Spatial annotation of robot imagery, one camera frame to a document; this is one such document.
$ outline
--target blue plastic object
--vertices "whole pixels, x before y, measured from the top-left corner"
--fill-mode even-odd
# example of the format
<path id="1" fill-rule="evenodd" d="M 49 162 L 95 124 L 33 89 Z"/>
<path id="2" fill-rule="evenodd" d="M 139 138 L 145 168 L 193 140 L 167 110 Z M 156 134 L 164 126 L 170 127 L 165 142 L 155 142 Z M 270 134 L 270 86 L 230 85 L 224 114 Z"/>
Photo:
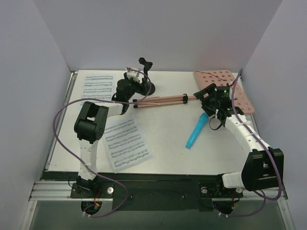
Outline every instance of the blue plastic object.
<path id="1" fill-rule="evenodd" d="M 195 129 L 193 130 L 190 138 L 187 141 L 187 144 L 186 144 L 187 149 L 190 149 L 192 147 L 192 145 L 196 141 L 199 133 L 201 132 L 203 126 L 207 123 L 208 119 L 209 119 L 208 114 L 203 113 L 202 115 L 200 115 L 200 119 L 199 119 Z"/>

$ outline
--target screw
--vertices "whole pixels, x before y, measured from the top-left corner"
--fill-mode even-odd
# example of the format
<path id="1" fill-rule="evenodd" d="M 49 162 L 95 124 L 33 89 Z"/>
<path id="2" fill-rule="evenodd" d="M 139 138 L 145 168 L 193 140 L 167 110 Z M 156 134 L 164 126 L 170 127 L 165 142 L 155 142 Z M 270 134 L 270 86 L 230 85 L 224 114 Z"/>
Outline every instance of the screw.
<path id="1" fill-rule="evenodd" d="M 114 188 L 112 188 L 112 187 L 107 188 L 108 194 L 112 194 L 113 192 L 114 192 Z"/>
<path id="2" fill-rule="evenodd" d="M 201 193 L 206 194 L 208 192 L 206 187 L 201 187 Z"/>

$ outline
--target music score paper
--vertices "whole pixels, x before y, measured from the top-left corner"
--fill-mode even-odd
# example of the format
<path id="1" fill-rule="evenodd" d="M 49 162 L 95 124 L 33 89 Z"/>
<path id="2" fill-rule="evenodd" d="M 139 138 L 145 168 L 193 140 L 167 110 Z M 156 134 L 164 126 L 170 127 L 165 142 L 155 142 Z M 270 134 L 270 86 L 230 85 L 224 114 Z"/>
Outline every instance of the music score paper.
<path id="1" fill-rule="evenodd" d="M 103 140 L 116 173 L 154 157 L 132 116 L 107 124 Z"/>
<path id="2" fill-rule="evenodd" d="M 114 94 L 114 77 L 111 75 L 89 75 L 84 79 L 82 98 L 111 100 Z"/>

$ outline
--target white wall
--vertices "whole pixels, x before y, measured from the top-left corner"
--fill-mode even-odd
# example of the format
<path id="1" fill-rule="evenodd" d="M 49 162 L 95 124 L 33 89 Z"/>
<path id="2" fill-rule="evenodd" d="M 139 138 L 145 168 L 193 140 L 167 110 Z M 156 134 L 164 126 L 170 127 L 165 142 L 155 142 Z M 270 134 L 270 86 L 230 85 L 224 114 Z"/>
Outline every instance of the white wall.
<path id="1" fill-rule="evenodd" d="M 297 230 L 307 226 L 307 0 L 284 0 L 243 72 L 261 136 L 285 154 Z"/>
<path id="2" fill-rule="evenodd" d="M 34 0 L 69 67 L 153 70 L 247 64 L 281 0 Z"/>
<path id="3" fill-rule="evenodd" d="M 0 228 L 19 229 L 70 71 L 31 0 L 0 2 Z"/>

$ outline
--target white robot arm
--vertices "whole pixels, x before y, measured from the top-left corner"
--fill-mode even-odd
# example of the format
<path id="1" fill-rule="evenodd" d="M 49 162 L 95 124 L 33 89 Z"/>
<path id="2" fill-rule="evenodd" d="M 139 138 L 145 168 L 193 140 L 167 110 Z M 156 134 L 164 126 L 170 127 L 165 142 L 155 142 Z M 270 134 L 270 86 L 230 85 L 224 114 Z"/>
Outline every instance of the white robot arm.
<path id="1" fill-rule="evenodd" d="M 139 63 L 144 65 L 144 75 L 148 76 L 148 70 L 152 67 L 152 62 L 147 62 L 144 58 L 139 59 Z M 135 94 L 151 95 L 155 91 L 155 86 L 148 82 L 146 78 L 139 80 L 140 70 L 137 68 L 127 68 L 124 79 L 117 82 L 116 93 L 112 97 L 114 103 L 104 103 L 98 106 L 92 102 L 85 102 L 81 108 L 79 116 L 74 125 L 81 148 L 81 159 L 85 165 L 97 173 L 96 158 L 97 145 L 102 137 L 106 119 L 114 115 L 123 115 L 129 107 L 129 100 Z M 83 163 L 80 165 L 77 185 L 81 188 L 93 191 L 95 187 L 96 175 L 91 173 Z"/>
<path id="2" fill-rule="evenodd" d="M 280 149 L 273 149 L 265 143 L 248 124 L 242 110 L 239 107 L 235 107 L 236 113 L 243 122 L 241 123 L 238 120 L 233 111 L 229 94 L 229 85 L 216 86 L 214 83 L 194 94 L 197 99 L 200 99 L 202 109 L 208 116 L 216 115 L 216 118 L 221 121 L 221 125 L 236 137 L 243 151 L 247 153 L 247 160 L 241 172 L 222 174 L 223 187 L 243 188 L 249 191 L 277 187 L 278 176 L 272 166 L 272 162 L 265 149 L 255 140 L 254 136 L 268 148 L 281 180 L 283 178 L 283 152 Z"/>
<path id="3" fill-rule="evenodd" d="M 121 115 L 123 110 L 122 104 L 117 103 L 108 103 L 105 104 L 104 110 L 107 111 L 107 117 L 115 116 L 115 115 Z M 81 159 L 84 160 L 86 165 L 93 170 L 95 173 L 97 173 L 97 166 L 96 166 L 96 159 L 97 159 L 97 145 L 98 145 L 99 139 L 95 140 L 94 142 L 90 142 L 87 139 L 79 139 L 80 149 L 81 149 Z M 85 166 L 80 163 L 80 171 L 78 173 L 78 176 L 81 177 L 84 180 L 93 180 L 96 176 L 92 174 L 90 171 L 88 171 Z"/>

